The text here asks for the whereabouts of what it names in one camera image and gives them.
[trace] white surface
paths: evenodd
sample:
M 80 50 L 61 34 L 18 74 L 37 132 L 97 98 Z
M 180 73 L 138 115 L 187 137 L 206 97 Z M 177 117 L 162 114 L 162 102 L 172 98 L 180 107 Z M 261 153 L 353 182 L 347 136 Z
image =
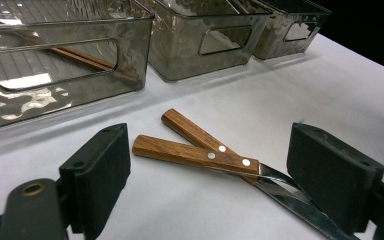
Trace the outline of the white surface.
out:
M 323 36 L 306 54 L 175 84 L 148 68 L 144 90 L 0 129 L 0 214 L 7 194 L 58 167 L 96 132 L 128 124 L 185 142 L 160 117 L 175 108 L 236 152 L 286 173 L 293 122 L 320 127 L 384 164 L 384 67 Z M 324 239 L 237 177 L 131 155 L 131 175 L 100 239 Z M 362 239 L 371 239 L 373 225 Z M 82 239 L 81 235 L 72 239 Z

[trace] hole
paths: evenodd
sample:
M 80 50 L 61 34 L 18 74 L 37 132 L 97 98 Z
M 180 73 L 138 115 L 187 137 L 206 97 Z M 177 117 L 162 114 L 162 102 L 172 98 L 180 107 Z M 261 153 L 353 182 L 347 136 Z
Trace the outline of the hole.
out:
M 22 191 L 24 196 L 33 196 L 36 195 L 45 189 L 45 184 L 43 183 L 33 183 L 25 187 Z
M 75 168 L 81 168 L 81 167 L 83 167 L 84 165 L 85 165 L 84 162 L 75 162 L 75 163 L 73 164 L 73 167 L 75 167 Z
M 365 161 L 360 161 L 361 164 L 365 165 L 365 166 L 369 166 L 370 167 L 370 164 L 365 162 Z
M 250 35 L 250 27 L 210 30 L 202 39 L 199 54 L 208 55 L 243 48 Z
M 34 34 L 32 32 L 30 37 L 39 39 Z M 109 72 L 116 66 L 117 52 L 117 45 L 110 40 L 53 48 L 3 50 L 0 51 L 0 86 L 23 91 Z
M 316 23 L 312 22 L 294 23 L 289 29 L 289 32 L 286 34 L 285 41 L 297 41 L 307 39 L 315 28 Z

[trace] knife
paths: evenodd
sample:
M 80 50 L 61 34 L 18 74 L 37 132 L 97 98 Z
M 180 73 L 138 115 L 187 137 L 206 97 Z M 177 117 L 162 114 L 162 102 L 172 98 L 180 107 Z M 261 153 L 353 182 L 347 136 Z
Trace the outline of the knife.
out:
M 162 121 L 195 146 L 140 135 L 133 144 L 135 155 L 241 176 L 328 238 L 358 239 L 338 228 L 286 174 L 256 159 L 239 156 L 174 109 L 165 112 Z

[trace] wooden chopstick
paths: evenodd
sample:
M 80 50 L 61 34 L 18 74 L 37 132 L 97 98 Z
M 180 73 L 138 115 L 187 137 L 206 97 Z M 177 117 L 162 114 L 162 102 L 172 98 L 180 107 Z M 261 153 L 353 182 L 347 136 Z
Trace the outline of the wooden chopstick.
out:
M 83 64 L 85 66 L 91 67 L 96 70 L 100 71 L 110 71 L 114 68 L 114 64 L 105 61 L 103 59 L 94 57 L 92 55 L 86 54 L 84 52 L 69 48 L 69 47 L 58 47 L 58 48 L 50 48 L 46 49 L 48 51 L 51 51 L 52 53 L 55 53 L 59 56 L 62 56 L 64 58 L 70 59 L 72 61 L 78 62 L 80 64 Z M 115 75 L 118 77 L 123 77 L 127 80 L 131 81 L 136 81 L 137 76 L 135 74 L 132 74 L 132 70 L 128 68 L 121 69 L 123 72 L 127 73 L 121 73 L 121 72 L 116 72 Z

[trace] storage bin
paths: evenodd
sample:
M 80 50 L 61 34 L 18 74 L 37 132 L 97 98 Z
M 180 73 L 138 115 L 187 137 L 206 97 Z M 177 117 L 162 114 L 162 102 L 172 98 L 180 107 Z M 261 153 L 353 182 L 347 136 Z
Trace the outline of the storage bin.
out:
M 246 64 L 270 12 L 236 0 L 139 0 L 155 13 L 149 63 L 165 81 Z
M 249 13 L 272 11 L 254 56 L 260 59 L 303 53 L 330 11 L 306 0 L 238 0 Z
M 153 19 L 134 0 L 0 0 L 0 126 L 141 89 Z

